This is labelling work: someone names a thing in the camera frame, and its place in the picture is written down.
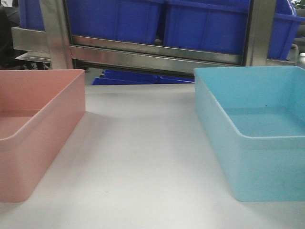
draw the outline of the shelf rack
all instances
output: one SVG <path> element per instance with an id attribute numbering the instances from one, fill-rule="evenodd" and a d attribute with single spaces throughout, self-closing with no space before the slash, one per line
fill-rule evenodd
<path id="1" fill-rule="evenodd" d="M 80 66 L 192 75 L 198 67 L 295 65 L 267 59 L 276 0 L 251 0 L 243 55 L 111 41 L 70 33 L 65 0 L 40 0 L 45 31 L 12 29 L 18 59 L 51 62 L 53 69 Z"/>

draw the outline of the light blue tray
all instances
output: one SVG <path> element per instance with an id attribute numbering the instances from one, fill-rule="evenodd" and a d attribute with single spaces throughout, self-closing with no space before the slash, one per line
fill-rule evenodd
<path id="1" fill-rule="evenodd" d="M 305 70 L 194 73 L 197 113 L 236 199 L 305 200 Z"/>

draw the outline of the table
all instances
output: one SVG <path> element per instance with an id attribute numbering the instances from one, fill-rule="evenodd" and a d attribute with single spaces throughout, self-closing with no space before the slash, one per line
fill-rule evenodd
<path id="1" fill-rule="evenodd" d="M 193 84 L 88 86 L 86 111 L 1 229 L 305 229 L 305 202 L 234 199 Z"/>

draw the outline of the pink plastic tray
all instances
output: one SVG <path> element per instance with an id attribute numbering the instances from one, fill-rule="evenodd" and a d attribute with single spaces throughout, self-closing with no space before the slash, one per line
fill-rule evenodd
<path id="1" fill-rule="evenodd" d="M 22 202 L 85 112 L 83 70 L 0 71 L 0 202 Z"/>

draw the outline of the blue storage crate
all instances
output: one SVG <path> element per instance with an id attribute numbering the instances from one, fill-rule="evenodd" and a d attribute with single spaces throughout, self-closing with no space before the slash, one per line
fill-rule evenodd
<path id="1" fill-rule="evenodd" d="M 211 2 L 211 0 L 168 0 L 164 45 L 242 54 L 249 3 L 233 0 L 218 0 L 215 4 Z M 305 21 L 305 18 L 275 14 L 268 58 L 282 60 L 287 58 L 302 21 Z"/>
<path id="2" fill-rule="evenodd" d="M 92 85 L 194 83 L 194 79 L 144 73 L 104 70 L 104 77 L 95 78 Z"/>
<path id="3" fill-rule="evenodd" d="M 172 76 L 160 76 L 159 84 L 170 84 L 170 83 L 194 83 L 194 79 L 172 77 Z"/>
<path id="4" fill-rule="evenodd" d="M 230 0 L 240 3 L 250 3 L 250 0 Z M 275 12 L 280 14 L 295 15 L 296 10 L 291 0 L 276 0 Z"/>
<path id="5" fill-rule="evenodd" d="M 305 70 L 195 69 L 196 109 L 240 201 L 305 200 Z"/>
<path id="6" fill-rule="evenodd" d="M 102 77 L 96 77 L 91 83 L 91 85 L 126 85 L 126 84 L 144 84 L 144 83 L 128 81 L 128 80 L 107 79 Z"/>
<path id="7" fill-rule="evenodd" d="M 39 0 L 19 0 L 20 27 L 44 30 Z"/>
<path id="8" fill-rule="evenodd" d="M 142 84 L 155 84 L 159 80 L 159 76 L 143 73 L 123 72 L 117 70 L 105 70 L 104 78 L 115 80 L 126 80 L 131 82 L 138 82 Z"/>
<path id="9" fill-rule="evenodd" d="M 165 0 L 66 2 L 74 35 L 152 44 Z M 20 14 L 22 28 L 43 30 L 39 0 L 20 0 Z"/>

